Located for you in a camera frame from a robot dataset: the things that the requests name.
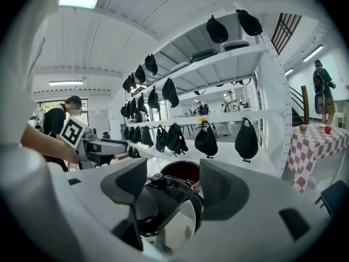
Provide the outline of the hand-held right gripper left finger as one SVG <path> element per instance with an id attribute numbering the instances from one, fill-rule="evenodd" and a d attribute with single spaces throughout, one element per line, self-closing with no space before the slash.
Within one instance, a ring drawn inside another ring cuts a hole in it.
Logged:
<path id="1" fill-rule="evenodd" d="M 128 215 L 112 230 L 112 234 L 128 245 L 143 251 L 143 243 L 137 226 L 135 204 L 147 179 L 147 160 L 136 158 L 134 163 L 125 165 L 101 181 L 103 193 L 115 204 L 127 206 Z"/>

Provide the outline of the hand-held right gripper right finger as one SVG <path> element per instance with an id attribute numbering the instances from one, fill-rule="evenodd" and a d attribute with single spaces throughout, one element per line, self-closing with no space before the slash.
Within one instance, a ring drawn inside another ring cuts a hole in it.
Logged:
<path id="1" fill-rule="evenodd" d="M 203 192 L 203 221 L 225 221 L 248 202 L 250 191 L 240 177 L 211 159 L 200 160 L 200 185 Z"/>

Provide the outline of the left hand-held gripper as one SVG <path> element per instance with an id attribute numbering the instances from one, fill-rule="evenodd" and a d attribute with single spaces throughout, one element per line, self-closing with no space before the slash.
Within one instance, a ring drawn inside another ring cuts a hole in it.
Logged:
<path id="1" fill-rule="evenodd" d="M 79 169 L 110 165 L 114 155 L 125 153 L 129 146 L 125 141 L 99 139 L 94 128 L 74 117 L 66 120 L 60 138 L 75 150 Z"/>

